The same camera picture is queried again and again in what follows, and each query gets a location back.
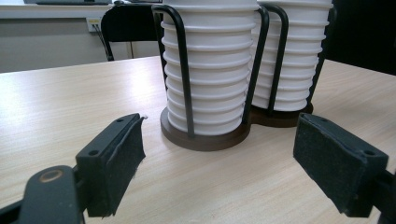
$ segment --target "black metal frame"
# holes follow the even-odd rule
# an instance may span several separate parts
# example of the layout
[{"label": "black metal frame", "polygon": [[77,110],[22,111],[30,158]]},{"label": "black metal frame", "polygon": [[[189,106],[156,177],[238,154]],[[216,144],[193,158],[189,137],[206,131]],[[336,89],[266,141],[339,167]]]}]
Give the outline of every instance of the black metal frame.
[{"label": "black metal frame", "polygon": [[282,70],[282,63],[283,63],[283,56],[285,54],[286,41],[288,40],[289,17],[288,17],[288,14],[286,14],[285,10],[283,10],[281,7],[271,5],[271,4],[266,4],[266,3],[261,4],[261,6],[267,8],[268,11],[270,11],[270,12],[275,12],[279,16],[279,18],[281,19],[281,22],[282,22],[279,43],[278,43],[278,47],[277,47],[277,55],[276,55],[276,64],[275,64],[275,70],[274,70],[273,83],[271,86],[271,94],[270,94],[270,99],[268,101],[268,107],[266,110],[267,115],[272,116],[274,113],[274,105],[275,105],[275,101],[276,101],[277,87],[279,84],[280,72]]},{"label": "black metal frame", "polygon": [[[158,35],[157,39],[158,39],[159,49],[160,49],[160,53],[161,53],[161,62],[162,62],[162,66],[163,66],[164,79],[166,79],[167,75],[164,72],[166,60],[163,58],[164,46],[163,46],[163,43],[161,42],[161,39],[163,37],[162,36],[163,29],[161,27],[160,14],[162,14],[162,13],[168,14],[172,18],[172,20],[176,26],[178,51],[179,51],[179,58],[180,58],[183,91],[184,91],[184,100],[185,100],[185,107],[186,107],[188,137],[194,138],[195,132],[194,132],[193,113],[192,113],[189,60],[188,60],[188,54],[187,54],[186,34],[185,34],[185,29],[184,29],[184,23],[183,23],[183,20],[181,19],[180,15],[178,14],[178,12],[174,8],[172,8],[168,5],[153,5],[151,7],[151,9],[152,9],[153,16],[154,16],[154,22],[156,24],[156,30],[157,30],[157,35]],[[257,77],[258,77],[259,70],[260,70],[262,53],[264,50],[265,39],[266,39],[266,36],[268,33],[268,26],[269,26],[269,16],[268,16],[268,12],[265,9],[265,7],[260,7],[257,11],[260,13],[260,15],[262,17],[262,26],[261,26],[261,31],[260,31],[260,39],[259,39],[259,43],[257,46],[255,60],[254,60],[254,64],[253,64],[253,69],[251,72],[250,83],[249,83],[249,87],[247,90],[247,99],[245,101],[244,113],[243,113],[243,117],[242,117],[242,121],[245,124],[248,124],[249,109],[251,107],[251,101],[253,99],[254,89],[256,86],[256,81],[257,81]]]}]

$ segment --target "light wood tabletop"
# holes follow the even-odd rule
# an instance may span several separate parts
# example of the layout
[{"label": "light wood tabletop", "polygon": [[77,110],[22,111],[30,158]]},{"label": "light wood tabletop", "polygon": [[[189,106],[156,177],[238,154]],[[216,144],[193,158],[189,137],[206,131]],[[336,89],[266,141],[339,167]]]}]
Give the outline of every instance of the light wood tabletop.
[{"label": "light wood tabletop", "polygon": [[[396,169],[396,77],[326,61],[313,97],[329,119],[389,155]],[[292,157],[295,128],[252,125],[235,147],[199,152],[161,132],[159,57],[0,74],[0,207],[22,198],[33,174],[74,166],[112,120],[147,115],[147,157],[114,217],[87,223],[376,223],[348,218]]]}]

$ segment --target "white stacked cup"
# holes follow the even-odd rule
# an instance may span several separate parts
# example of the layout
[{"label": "white stacked cup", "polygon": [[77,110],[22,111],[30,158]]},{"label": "white stacked cup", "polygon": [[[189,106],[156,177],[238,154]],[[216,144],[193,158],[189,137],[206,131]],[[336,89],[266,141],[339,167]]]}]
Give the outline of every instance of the white stacked cup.
[{"label": "white stacked cup", "polygon": [[[180,14],[186,31],[194,131],[221,135],[242,121],[253,43],[256,0],[163,0]],[[176,27],[164,14],[168,120],[187,131]]]},{"label": "white stacked cup", "polygon": [[[329,24],[328,15],[332,8],[332,0],[267,0],[258,3],[279,6],[285,10],[289,18],[289,31],[274,110],[301,110],[306,107],[318,54],[322,52],[321,41],[326,38],[324,31]],[[251,47],[252,53],[255,53],[260,31],[261,20],[258,16],[256,22],[258,25],[252,30],[255,42]],[[260,108],[268,108],[280,29],[279,16],[270,12],[270,26],[252,102]]]}]

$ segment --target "white wall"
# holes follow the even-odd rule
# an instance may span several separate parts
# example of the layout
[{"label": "white wall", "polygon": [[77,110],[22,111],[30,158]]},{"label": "white wall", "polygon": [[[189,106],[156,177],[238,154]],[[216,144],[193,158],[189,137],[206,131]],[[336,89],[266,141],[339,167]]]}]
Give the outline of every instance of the white wall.
[{"label": "white wall", "polygon": [[[116,60],[127,43],[111,43]],[[134,43],[134,56],[159,55],[156,42]],[[0,20],[0,73],[106,62],[104,47],[84,18]]]}]

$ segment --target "black chair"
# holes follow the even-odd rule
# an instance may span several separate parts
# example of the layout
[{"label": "black chair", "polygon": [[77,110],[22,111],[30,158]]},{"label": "black chair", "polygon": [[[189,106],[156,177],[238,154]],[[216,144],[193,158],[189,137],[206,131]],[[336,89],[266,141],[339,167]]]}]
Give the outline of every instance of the black chair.
[{"label": "black chair", "polygon": [[101,28],[107,60],[114,61],[110,42],[157,41],[152,4],[114,6],[102,18]]}]

